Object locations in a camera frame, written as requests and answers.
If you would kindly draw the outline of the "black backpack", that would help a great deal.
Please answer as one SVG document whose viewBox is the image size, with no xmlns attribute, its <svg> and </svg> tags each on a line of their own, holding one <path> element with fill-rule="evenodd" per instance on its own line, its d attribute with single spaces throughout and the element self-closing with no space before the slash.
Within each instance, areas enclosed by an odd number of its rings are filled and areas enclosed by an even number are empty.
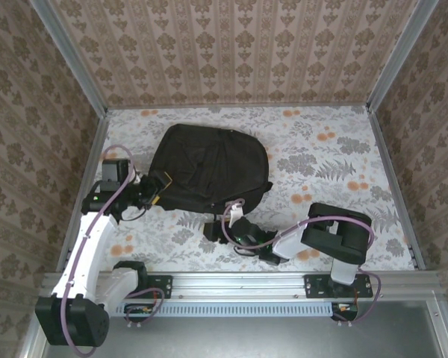
<svg viewBox="0 0 448 358">
<path fill-rule="evenodd" d="M 164 210 L 220 215 L 228 202 L 254 210 L 273 183 L 259 140 L 229 129 L 177 124 L 167 129 L 149 168 L 166 172 L 171 184 L 159 195 Z"/>
</svg>

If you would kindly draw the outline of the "grey sheet metal panel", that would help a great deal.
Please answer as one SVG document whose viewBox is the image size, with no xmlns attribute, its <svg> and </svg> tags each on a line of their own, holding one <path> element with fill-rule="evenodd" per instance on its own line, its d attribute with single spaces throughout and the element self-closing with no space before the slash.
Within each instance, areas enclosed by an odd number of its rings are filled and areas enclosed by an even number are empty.
<svg viewBox="0 0 448 358">
<path fill-rule="evenodd" d="M 328 318 L 156 318 L 141 328 L 114 320 L 91 358 L 443 358 L 424 323 L 351 327 Z"/>
</svg>

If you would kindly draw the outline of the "small black connector board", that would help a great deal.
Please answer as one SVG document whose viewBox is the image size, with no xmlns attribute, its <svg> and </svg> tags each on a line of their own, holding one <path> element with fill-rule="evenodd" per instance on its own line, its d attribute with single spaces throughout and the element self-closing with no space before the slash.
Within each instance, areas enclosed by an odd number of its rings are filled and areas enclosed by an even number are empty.
<svg viewBox="0 0 448 358">
<path fill-rule="evenodd" d="M 332 303 L 332 320 L 354 321 L 358 315 L 356 303 Z"/>
<path fill-rule="evenodd" d="M 126 304 L 123 312 L 132 318 L 145 318 L 150 316 L 154 309 L 154 304 Z"/>
</svg>

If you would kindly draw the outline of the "floral table cover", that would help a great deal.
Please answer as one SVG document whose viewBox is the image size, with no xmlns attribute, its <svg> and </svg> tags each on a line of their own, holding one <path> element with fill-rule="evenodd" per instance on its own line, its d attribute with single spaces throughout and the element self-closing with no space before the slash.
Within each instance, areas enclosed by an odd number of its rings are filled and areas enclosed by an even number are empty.
<svg viewBox="0 0 448 358">
<path fill-rule="evenodd" d="M 132 155 L 146 173 L 168 128 L 176 124 L 233 129 L 256 137 L 265 147 L 273 188 L 248 215 L 264 230 L 284 230 L 303 220 L 313 203 L 368 215 L 376 235 L 364 268 L 414 269 L 405 229 L 385 173 L 367 111 L 352 107 L 199 107 L 112 110 L 99 137 L 109 157 Z M 273 266 L 243 257 L 232 247 L 208 241 L 206 214 L 153 207 L 125 212 L 125 221 L 99 259 L 110 271 L 121 260 L 143 262 L 158 271 L 327 271 L 332 260 L 314 249 Z"/>
</svg>

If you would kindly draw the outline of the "aluminium left side rail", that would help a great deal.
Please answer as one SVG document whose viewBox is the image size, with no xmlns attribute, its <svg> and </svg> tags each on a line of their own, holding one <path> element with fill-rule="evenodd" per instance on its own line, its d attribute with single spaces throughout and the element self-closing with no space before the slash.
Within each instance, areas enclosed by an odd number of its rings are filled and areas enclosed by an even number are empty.
<svg viewBox="0 0 448 358">
<path fill-rule="evenodd" d="M 55 271 L 61 272 L 65 269 L 66 263 L 69 259 L 69 255 L 72 252 L 77 235 L 80 228 L 81 220 L 81 202 L 86 197 L 90 188 L 94 183 L 94 177 L 99 163 L 99 158 L 102 155 L 103 145 L 105 143 L 105 137 L 108 132 L 109 118 L 104 116 L 100 118 L 96 135 L 93 140 L 93 144 L 90 149 L 90 154 L 87 159 L 87 163 L 84 169 L 83 178 L 78 191 L 78 195 L 75 201 L 75 205 L 72 211 L 70 223 L 67 228 L 66 236 L 63 241 L 63 247 L 60 252 L 60 257 L 57 262 Z"/>
</svg>

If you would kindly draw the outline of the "aluminium front frame rail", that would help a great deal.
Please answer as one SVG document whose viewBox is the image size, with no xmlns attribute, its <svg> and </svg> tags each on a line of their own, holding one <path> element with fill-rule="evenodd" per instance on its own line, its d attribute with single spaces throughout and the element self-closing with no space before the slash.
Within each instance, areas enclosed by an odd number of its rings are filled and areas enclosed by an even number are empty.
<svg viewBox="0 0 448 358">
<path fill-rule="evenodd" d="M 307 276 L 316 272 L 171 272 L 173 301 L 304 301 Z M 440 299 L 445 290 L 433 271 L 376 272 L 380 301 Z"/>
</svg>

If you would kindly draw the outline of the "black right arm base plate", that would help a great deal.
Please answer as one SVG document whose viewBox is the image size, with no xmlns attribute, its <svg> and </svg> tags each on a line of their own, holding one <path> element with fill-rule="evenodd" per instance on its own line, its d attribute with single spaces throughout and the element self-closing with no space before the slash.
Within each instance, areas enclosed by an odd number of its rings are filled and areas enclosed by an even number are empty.
<svg viewBox="0 0 448 358">
<path fill-rule="evenodd" d="M 304 276 L 307 298 L 371 298 L 373 288 L 367 274 L 357 274 L 353 283 L 337 283 L 330 274 L 307 274 Z"/>
</svg>

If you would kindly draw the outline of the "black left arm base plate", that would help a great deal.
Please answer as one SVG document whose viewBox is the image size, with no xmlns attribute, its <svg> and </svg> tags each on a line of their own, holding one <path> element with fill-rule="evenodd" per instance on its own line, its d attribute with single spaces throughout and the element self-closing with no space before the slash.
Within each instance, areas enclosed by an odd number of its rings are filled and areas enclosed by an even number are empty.
<svg viewBox="0 0 448 358">
<path fill-rule="evenodd" d="M 159 288 L 164 292 L 165 298 L 171 298 L 172 283 L 173 283 L 172 275 L 152 274 L 149 275 L 147 278 L 145 278 L 143 282 L 139 282 L 137 288 L 132 293 L 133 294 L 138 293 L 145 289 L 150 288 Z M 152 298 L 159 298 L 160 296 L 161 295 L 158 292 L 146 292 L 136 296 L 136 298 L 152 299 Z"/>
</svg>

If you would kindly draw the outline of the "aluminium left corner post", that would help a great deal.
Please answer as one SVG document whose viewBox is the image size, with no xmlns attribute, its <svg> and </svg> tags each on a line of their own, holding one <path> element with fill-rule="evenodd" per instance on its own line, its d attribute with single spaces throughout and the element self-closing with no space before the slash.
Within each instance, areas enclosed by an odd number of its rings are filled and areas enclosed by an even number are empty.
<svg viewBox="0 0 448 358">
<path fill-rule="evenodd" d="M 65 29 L 65 25 L 55 11 L 52 3 L 49 0 L 30 0 L 30 3 L 45 25 L 46 30 L 52 37 L 90 105 L 96 112 L 96 115 L 100 119 L 104 119 L 108 106 L 99 88 L 92 79 L 84 60 L 81 58 L 77 45 L 73 43 L 69 32 Z"/>
</svg>

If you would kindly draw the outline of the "aluminium corner post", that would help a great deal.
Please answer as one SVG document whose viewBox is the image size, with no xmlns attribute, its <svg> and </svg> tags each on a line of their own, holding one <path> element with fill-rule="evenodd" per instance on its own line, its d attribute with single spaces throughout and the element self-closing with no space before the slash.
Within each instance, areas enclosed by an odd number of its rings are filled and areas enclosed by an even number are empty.
<svg viewBox="0 0 448 358">
<path fill-rule="evenodd" d="M 52 37 L 90 105 L 96 112 L 96 115 L 100 119 L 104 119 L 108 106 L 99 88 L 92 79 L 84 60 L 81 58 L 77 45 L 73 43 L 69 32 L 65 29 L 65 25 L 55 11 L 52 3 L 49 0 L 30 0 L 30 3 L 45 25 L 46 30 Z"/>
<path fill-rule="evenodd" d="M 387 63 L 367 99 L 367 109 L 370 113 L 376 112 L 382 103 L 391 84 L 395 81 L 414 44 L 437 7 L 438 1 L 418 0 L 416 3 L 399 39 L 396 41 L 396 45 L 393 47 Z"/>
</svg>

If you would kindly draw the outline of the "aluminium right side rail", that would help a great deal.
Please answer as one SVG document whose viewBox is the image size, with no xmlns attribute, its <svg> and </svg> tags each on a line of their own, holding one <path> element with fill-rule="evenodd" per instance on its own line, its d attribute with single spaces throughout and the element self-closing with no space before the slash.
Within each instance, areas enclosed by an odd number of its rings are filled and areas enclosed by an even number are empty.
<svg viewBox="0 0 448 358">
<path fill-rule="evenodd" d="M 380 157 L 382 159 L 385 174 L 388 179 L 389 187 L 393 196 L 393 201 L 396 206 L 396 211 L 399 215 L 402 231 L 408 241 L 407 246 L 409 251 L 411 252 L 412 262 L 416 270 L 425 271 L 426 264 L 424 262 L 423 255 L 418 244 L 417 236 L 414 232 L 414 228 L 412 226 L 411 219 L 408 214 L 401 189 L 399 187 L 399 183 L 391 161 L 391 156 L 389 155 L 388 148 L 385 143 L 385 138 L 377 119 L 377 115 L 375 111 L 371 110 L 369 107 L 366 107 L 366 109 L 369 116 L 370 125 L 372 127 L 373 134 L 376 140 L 376 145 L 379 149 Z"/>
</svg>

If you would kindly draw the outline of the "aluminium back rail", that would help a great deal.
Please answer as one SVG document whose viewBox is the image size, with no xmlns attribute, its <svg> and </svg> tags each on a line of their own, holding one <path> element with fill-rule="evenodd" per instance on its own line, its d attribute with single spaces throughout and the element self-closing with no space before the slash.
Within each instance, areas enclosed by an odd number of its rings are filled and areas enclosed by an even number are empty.
<svg viewBox="0 0 448 358">
<path fill-rule="evenodd" d="M 238 104 L 154 104 L 154 105 L 136 105 L 136 106 L 109 106 L 107 111 L 112 110 L 162 110 L 162 109 L 194 109 L 194 108 L 244 108 L 244 107 L 348 107 L 363 106 L 364 101 L 357 102 L 284 102 L 284 103 L 238 103 Z"/>
</svg>

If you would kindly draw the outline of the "aluminium right corner post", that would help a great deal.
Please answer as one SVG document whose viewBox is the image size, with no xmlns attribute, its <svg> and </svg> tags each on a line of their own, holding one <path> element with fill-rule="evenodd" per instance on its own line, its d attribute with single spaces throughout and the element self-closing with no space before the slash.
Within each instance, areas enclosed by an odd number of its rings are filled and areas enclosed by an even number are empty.
<svg viewBox="0 0 448 358">
<path fill-rule="evenodd" d="M 418 0 L 416 3 L 399 39 L 396 41 L 396 45 L 393 47 L 387 63 L 367 99 L 367 109 L 370 113 L 376 112 L 382 103 L 391 84 L 395 81 L 414 44 L 437 7 L 438 1 Z"/>
</svg>

